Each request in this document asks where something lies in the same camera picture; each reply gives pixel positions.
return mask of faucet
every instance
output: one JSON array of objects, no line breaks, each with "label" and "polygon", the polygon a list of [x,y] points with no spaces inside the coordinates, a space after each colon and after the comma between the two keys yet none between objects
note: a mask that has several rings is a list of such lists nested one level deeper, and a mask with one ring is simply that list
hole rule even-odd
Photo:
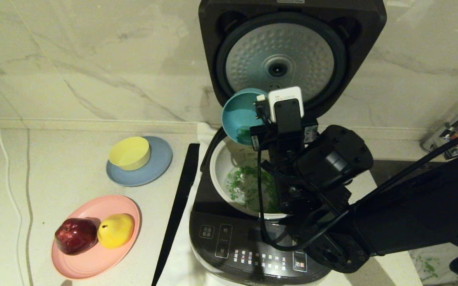
[{"label": "faucet", "polygon": [[[458,114],[450,122],[445,122],[441,127],[439,127],[429,138],[423,141],[420,146],[425,152],[431,152],[441,145],[450,142],[452,136],[454,136],[457,131]],[[450,148],[443,154],[443,156],[447,160],[458,157],[458,146]]]}]

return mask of marble backsplash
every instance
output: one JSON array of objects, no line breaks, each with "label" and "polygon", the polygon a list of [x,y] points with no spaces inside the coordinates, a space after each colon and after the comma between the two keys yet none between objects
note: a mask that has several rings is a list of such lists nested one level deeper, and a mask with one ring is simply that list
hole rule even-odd
[{"label": "marble backsplash", "polygon": [[[458,1],[388,21],[323,125],[433,128],[458,109]],[[0,116],[220,122],[198,1],[0,0]]]}]

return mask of teal bowl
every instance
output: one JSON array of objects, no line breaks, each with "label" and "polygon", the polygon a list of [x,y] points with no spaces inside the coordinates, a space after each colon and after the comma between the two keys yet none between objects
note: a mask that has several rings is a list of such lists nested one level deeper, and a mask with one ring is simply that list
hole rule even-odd
[{"label": "teal bowl", "polygon": [[252,145],[250,128],[262,125],[261,119],[256,119],[256,102],[258,95],[268,94],[261,89],[242,89],[232,96],[222,109],[222,127],[227,136],[242,145]]}]

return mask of kitchen counter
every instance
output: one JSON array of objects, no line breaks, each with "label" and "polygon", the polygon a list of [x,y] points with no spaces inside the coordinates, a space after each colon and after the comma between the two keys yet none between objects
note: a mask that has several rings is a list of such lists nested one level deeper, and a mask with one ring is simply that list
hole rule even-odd
[{"label": "kitchen counter", "polygon": [[[171,166],[162,177],[148,185],[135,188],[116,185],[105,174],[111,146],[123,138],[143,134],[169,142],[173,149]],[[28,271],[32,274],[33,285],[69,285],[68,282],[64,284],[65,278],[56,272],[50,259],[53,233],[77,207],[108,194],[125,195],[138,204],[142,212],[140,236],[131,252],[116,267],[91,279],[73,281],[73,286],[150,285],[186,150],[190,143],[197,141],[196,134],[5,129],[2,136],[11,160],[12,190],[23,215],[19,248],[21,265],[26,265],[28,255]],[[377,153],[386,154],[387,159],[400,159],[400,156],[393,157],[385,152],[384,148],[381,150],[378,149]],[[417,156],[408,154],[403,159],[411,157]],[[0,150],[0,285],[14,285],[18,278],[13,259],[16,216],[6,194],[4,169]],[[349,188],[357,187],[358,182]],[[421,285],[405,252],[371,259],[355,274],[332,273],[328,278],[327,281],[335,283],[332,285],[365,285],[365,281],[369,282],[367,285],[380,286],[402,285],[400,281],[408,281],[407,285]]]}]

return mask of yellow bowl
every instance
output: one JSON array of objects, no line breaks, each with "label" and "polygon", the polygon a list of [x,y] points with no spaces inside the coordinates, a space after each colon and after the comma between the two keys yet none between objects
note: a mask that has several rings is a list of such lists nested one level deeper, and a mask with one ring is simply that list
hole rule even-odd
[{"label": "yellow bowl", "polygon": [[142,137],[129,137],[119,141],[109,153],[109,161],[125,171],[146,165],[150,155],[149,143]]}]

